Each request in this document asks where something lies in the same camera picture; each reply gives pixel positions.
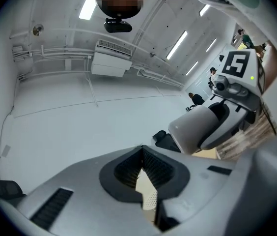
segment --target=ceiling light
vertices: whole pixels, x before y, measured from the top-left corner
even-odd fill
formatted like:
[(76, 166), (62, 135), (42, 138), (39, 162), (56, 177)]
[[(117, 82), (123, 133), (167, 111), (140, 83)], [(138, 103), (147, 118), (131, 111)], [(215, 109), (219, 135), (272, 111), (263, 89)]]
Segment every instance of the ceiling light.
[(202, 17), (204, 15), (204, 13), (209, 9), (209, 5), (205, 5), (199, 12), (199, 15)]
[(81, 10), (80, 19), (90, 20), (97, 3), (96, 0), (86, 0)]
[(199, 83), (199, 81), (200, 81), (201, 79), (202, 79), (202, 78), (200, 78), (200, 79), (196, 82), (196, 84)]
[(216, 42), (216, 38), (214, 39), (214, 41), (213, 41), (213, 43), (211, 43), (211, 45), (207, 48), (207, 50), (206, 50), (206, 52), (208, 52), (209, 51), (209, 49), (211, 49), (211, 47), (213, 46), (213, 44)]
[(195, 66), (197, 65), (197, 63), (198, 63), (198, 61), (194, 64), (194, 66), (192, 66), (192, 68), (187, 72), (186, 75), (188, 75), (188, 74), (191, 72), (191, 70), (192, 70), (193, 68), (195, 68)]
[(185, 30), (183, 32), (183, 34), (181, 35), (181, 37), (179, 38), (178, 42), (174, 45), (174, 47), (171, 49), (170, 53), (166, 57), (167, 59), (170, 59), (172, 57), (172, 55), (175, 53), (175, 51), (177, 51), (179, 45), (181, 45), (182, 41), (186, 38), (187, 35), (188, 35), (188, 33)]

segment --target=white robot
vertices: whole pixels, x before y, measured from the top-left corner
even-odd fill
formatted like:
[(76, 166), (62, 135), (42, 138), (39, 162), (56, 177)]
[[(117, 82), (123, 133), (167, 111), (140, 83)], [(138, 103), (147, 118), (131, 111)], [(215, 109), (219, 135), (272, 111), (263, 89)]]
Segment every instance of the white robot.
[[(265, 0), (249, 0), (254, 7), (219, 1), (263, 25), (277, 47), (276, 14)], [(277, 137), (245, 151), (237, 163), (189, 155), (216, 147), (259, 116), (265, 75), (255, 51), (229, 52), (217, 74), (212, 96), (169, 125), (183, 153), (140, 146), (82, 161), (17, 209), (0, 200), (1, 209), (26, 235), (241, 236), (260, 229), (277, 214)], [(142, 168), (158, 192), (154, 224), (143, 217), (135, 191)]]
[(265, 74), (255, 50), (229, 52), (216, 74), (212, 96), (169, 125), (184, 153), (215, 148), (254, 124), (262, 110)]

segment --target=white pipe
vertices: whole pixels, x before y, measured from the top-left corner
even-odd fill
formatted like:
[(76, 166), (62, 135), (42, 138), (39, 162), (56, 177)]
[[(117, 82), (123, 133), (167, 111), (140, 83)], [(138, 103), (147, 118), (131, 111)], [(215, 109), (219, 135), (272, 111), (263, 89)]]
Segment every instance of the white pipe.
[[(53, 51), (85, 51), (85, 52), (92, 52), (94, 53), (94, 50), (92, 49), (83, 49), (83, 48), (44, 48), (44, 52), (53, 52)], [(41, 49), (39, 50), (31, 50), (31, 51), (20, 51), (20, 52), (14, 52), (13, 55), (21, 54), (21, 53), (34, 53), (34, 52), (41, 52)]]
[[(60, 55), (60, 56), (54, 56), (54, 58), (60, 58), (60, 57), (74, 57), (74, 58), (77, 58), (77, 57), (81, 57), (81, 58), (85, 58), (89, 55), (93, 56), (93, 54), (85, 54), (85, 55), (81, 55), (81, 54), (77, 54), (76, 55), (72, 55), (70, 53), (55, 53), (54, 55)], [(52, 55), (42, 55), (42, 54), (39, 54), (39, 53), (35, 53), (34, 56), (42, 56), (44, 58), (52, 58), (53, 56)]]
[[(128, 41), (125, 41), (121, 38), (118, 38), (118, 37), (114, 37), (114, 36), (111, 36), (111, 35), (108, 35), (108, 34), (104, 34), (104, 33), (101, 33), (101, 32), (98, 32), (98, 31), (92, 31), (92, 30), (87, 30), (87, 29), (78, 29), (78, 28), (53, 28), (51, 30), (66, 30), (66, 31), (80, 31), (80, 32), (88, 32), (88, 33), (92, 33), (92, 34), (97, 34), (97, 35), (100, 35), (100, 36), (105, 36), (105, 37), (108, 37), (108, 38), (112, 38), (112, 39), (115, 39), (115, 40), (118, 40), (118, 41), (121, 41), (123, 43), (126, 43), (128, 45), (131, 45), (139, 50), (141, 50), (142, 52), (145, 52), (147, 54), (150, 54), (150, 52), (148, 52), (147, 50), (135, 45), (135, 44), (132, 44)], [(154, 56), (156, 59), (158, 59), (159, 61), (161, 61), (162, 63), (165, 63), (167, 66), (169, 66), (170, 68), (174, 69), (177, 71), (177, 69), (175, 67), (172, 67), (170, 64), (168, 64), (166, 61), (162, 60), (161, 58), (157, 57), (157, 56)]]
[(26, 30), (26, 31), (22, 31), (16, 34), (13, 34), (10, 36), (10, 39), (15, 38), (15, 37), (20, 37), (20, 36), (24, 36), (27, 35), (28, 33), (31, 33), (32, 31)]
[(34, 56), (41, 56), (44, 59), (61, 59), (61, 58), (65, 58), (65, 59), (77, 59), (77, 58), (80, 58), (80, 59), (83, 59), (83, 60), (85, 59), (85, 56), (75, 56), (75, 55), (67, 55), (67, 56), (66, 55), (62, 55), (62, 56), (43, 56), (43, 55), (37, 53)]
[[(33, 14), (34, 14), (34, 9), (36, 7), (36, 2), (37, 0), (32, 0), (31, 7), (30, 7), (30, 14), (29, 14), (29, 19), (28, 19), (28, 30), (32, 29), (32, 22), (33, 22)], [(29, 32), (28, 34), (28, 42), (31, 43), (31, 33), (33, 33), (33, 30)]]
[(36, 77), (36, 76), (42, 76), (42, 75), (49, 75), (49, 74), (60, 74), (60, 73), (88, 73), (87, 71), (59, 71), (59, 72), (48, 72), (48, 73), (37, 73), (37, 74), (31, 74), (28, 76), (24, 76), (21, 80), (28, 79), (31, 77)]
[(14, 57), (19, 57), (19, 56), (29, 56), (29, 51), (27, 51), (26, 53), (13, 53)]
[[(141, 76), (141, 77), (144, 77), (144, 78), (148, 78), (148, 79), (153, 79), (155, 81), (158, 81), (159, 82), (159, 78), (158, 77), (155, 77), (155, 76), (151, 76), (151, 75), (143, 75), (141, 72), (138, 74), (138, 76)], [(175, 86), (175, 87), (179, 87), (179, 88), (182, 88), (183, 86), (178, 84), (178, 83), (175, 83), (175, 82), (171, 82), (171, 81), (162, 81), (162, 83), (165, 83), (165, 84), (168, 84), (168, 85), (172, 85), (172, 86)]]
[(156, 88), (157, 88), (158, 92), (164, 97), (163, 93), (160, 92), (159, 88), (158, 87), (156, 87)]
[(91, 80), (90, 80), (90, 78), (89, 78), (89, 79), (87, 79), (86, 74), (85, 74), (85, 78), (86, 78), (86, 80), (87, 80), (87, 81), (88, 81), (88, 83), (89, 83), (90, 91), (91, 91), (91, 93), (92, 93), (92, 95), (93, 95), (93, 98), (94, 98), (95, 104), (96, 104), (96, 106), (98, 107), (98, 102), (97, 102), (97, 100), (96, 100), (96, 96), (95, 96), (95, 92), (94, 92), (94, 88), (93, 88), (93, 85), (92, 85), (92, 83), (91, 83)]
[(71, 55), (86, 55), (86, 56), (89, 55), (87, 53), (44, 53), (43, 55), (46, 57), (46, 56), (52, 56), (52, 55), (67, 55), (67, 54), (71, 54)]
[(162, 79), (161, 80), (159, 80), (159, 82), (161, 82), (161, 81), (163, 81), (163, 79), (166, 77), (166, 75), (164, 75), (163, 77), (162, 77)]
[[(159, 79), (158, 79), (158, 78), (155, 78), (155, 77), (153, 77), (153, 76), (143, 76), (143, 75), (141, 75), (141, 74), (139, 74), (138, 76), (139, 76), (139, 77), (143, 77), (143, 78), (148, 78), (148, 79), (151, 79), (151, 80), (154, 80), (154, 81), (158, 81), (158, 82), (159, 82)], [(171, 85), (171, 86), (175, 86), (175, 87), (178, 87), (178, 88), (181, 87), (181, 86), (179, 86), (179, 85), (172, 84), (171, 82), (163, 82), (163, 83), (168, 84), (168, 85)]]
[(34, 63), (39, 63), (39, 62), (45, 62), (45, 61), (53, 61), (53, 60), (67, 60), (66, 59), (40, 59), (40, 60), (36, 60)]
[[(132, 68), (137, 69), (137, 70), (142, 70), (142, 71), (144, 71), (145, 73), (153, 74), (153, 75), (156, 75), (156, 76), (159, 76), (159, 77), (163, 76), (162, 74), (159, 74), (159, 73), (155, 73), (155, 72), (146, 70), (144, 67), (137, 67), (137, 66), (135, 66), (135, 65), (132, 65)], [(175, 81), (175, 80), (172, 80), (172, 79), (170, 79), (170, 78), (165, 78), (165, 77), (163, 77), (163, 80), (161, 80), (161, 81), (160, 81), (160, 78), (158, 79), (159, 82), (164, 82), (164, 81), (166, 81), (166, 80), (167, 80), (167, 81), (170, 81), (170, 82), (173, 82), (173, 83), (175, 83), (176, 85), (179, 85), (179, 86), (181, 86), (181, 87), (184, 86), (182, 83), (180, 83), (180, 82), (178, 82), (178, 81)]]

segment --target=black camera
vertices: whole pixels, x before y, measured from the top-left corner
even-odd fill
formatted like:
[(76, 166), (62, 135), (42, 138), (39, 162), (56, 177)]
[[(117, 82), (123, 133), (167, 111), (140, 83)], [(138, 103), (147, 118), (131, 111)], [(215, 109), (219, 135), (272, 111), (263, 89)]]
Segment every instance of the black camera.
[(106, 31), (109, 33), (132, 31), (132, 26), (129, 23), (122, 21), (121, 18), (119, 19), (106, 18), (104, 26)]

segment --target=white ceiling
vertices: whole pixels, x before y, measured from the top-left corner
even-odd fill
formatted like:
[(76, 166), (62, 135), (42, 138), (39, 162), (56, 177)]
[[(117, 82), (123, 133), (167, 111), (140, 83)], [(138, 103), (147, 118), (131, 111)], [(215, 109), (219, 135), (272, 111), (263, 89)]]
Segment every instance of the white ceiling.
[[(42, 44), (46, 48), (68, 45), (70, 47), (94, 49), (98, 38), (106, 39), (118, 44), (117, 40), (106, 36), (99, 36), (88, 32), (79, 32), (62, 29), (84, 29), (109, 34), (104, 29), (106, 15), (98, 8), (91, 20), (79, 19), (79, 14), (85, 0), (17, 0), (14, 5), (14, 26), (12, 34), (29, 31), (36, 24), (42, 24), (45, 31), (39, 37), (32, 34), (13, 38), (14, 46), (22, 45), (25, 50), (39, 49)], [(132, 44), (154, 52), (159, 58), (166, 60), (172, 46), (183, 31), (188, 36), (180, 45), (177, 52), (168, 61), (168, 65), (140, 49), (134, 50), (133, 60), (143, 62), (155, 72), (166, 74), (177, 81), (184, 83), (188, 77), (185, 74), (196, 61), (205, 59), (206, 49), (211, 42), (224, 41), (228, 17), (210, 8), (203, 17), (199, 11), (204, 5), (197, 0), (144, 0), (141, 12), (126, 21), (133, 30), (130, 33), (112, 33), (109, 35), (126, 40)], [(32, 63), (19, 63), (19, 69), (25, 72)], [(72, 66), (81, 66), (81, 61), (73, 61)], [(64, 61), (40, 62), (36, 69), (41, 71), (57, 70), (64, 67)]]

